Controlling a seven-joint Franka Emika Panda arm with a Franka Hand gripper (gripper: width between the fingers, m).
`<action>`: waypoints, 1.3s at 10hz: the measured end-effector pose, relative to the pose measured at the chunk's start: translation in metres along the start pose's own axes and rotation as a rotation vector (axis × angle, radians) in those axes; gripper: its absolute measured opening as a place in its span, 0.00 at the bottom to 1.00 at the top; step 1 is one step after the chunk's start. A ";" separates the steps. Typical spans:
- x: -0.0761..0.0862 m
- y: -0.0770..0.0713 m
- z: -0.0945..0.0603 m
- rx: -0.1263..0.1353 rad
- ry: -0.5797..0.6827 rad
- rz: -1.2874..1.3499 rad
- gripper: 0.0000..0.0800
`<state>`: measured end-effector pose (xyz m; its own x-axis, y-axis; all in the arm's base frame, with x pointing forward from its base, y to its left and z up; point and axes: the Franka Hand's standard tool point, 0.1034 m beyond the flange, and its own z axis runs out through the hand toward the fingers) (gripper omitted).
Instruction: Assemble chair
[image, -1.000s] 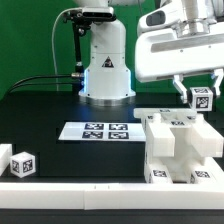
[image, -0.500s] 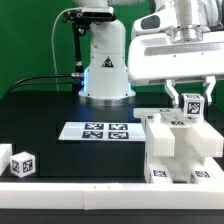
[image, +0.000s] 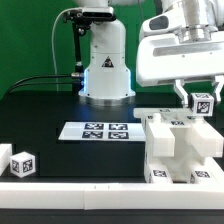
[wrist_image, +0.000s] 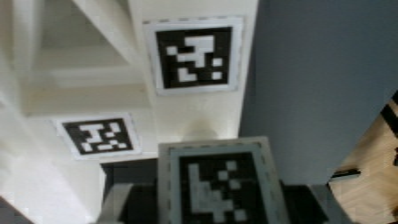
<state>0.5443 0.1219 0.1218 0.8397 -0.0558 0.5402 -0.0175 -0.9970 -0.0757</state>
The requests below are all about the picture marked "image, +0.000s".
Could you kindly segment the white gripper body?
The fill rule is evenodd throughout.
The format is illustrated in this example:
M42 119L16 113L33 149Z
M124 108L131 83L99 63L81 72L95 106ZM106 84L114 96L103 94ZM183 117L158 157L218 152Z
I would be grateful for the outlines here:
M168 85L175 79L203 81L224 74L224 31L211 41L180 43L174 34L148 36L138 47L136 80L142 87Z

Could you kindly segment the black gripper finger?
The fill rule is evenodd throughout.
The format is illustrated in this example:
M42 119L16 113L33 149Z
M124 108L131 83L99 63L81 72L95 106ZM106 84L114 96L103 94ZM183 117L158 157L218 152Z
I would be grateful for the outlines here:
M184 81L182 79L176 79L173 84L173 89L181 99L182 106L187 108L189 106L189 97L188 93L184 89Z
M221 103L221 91L224 87L224 75L217 75L212 81L212 86L214 87L212 96L217 104Z

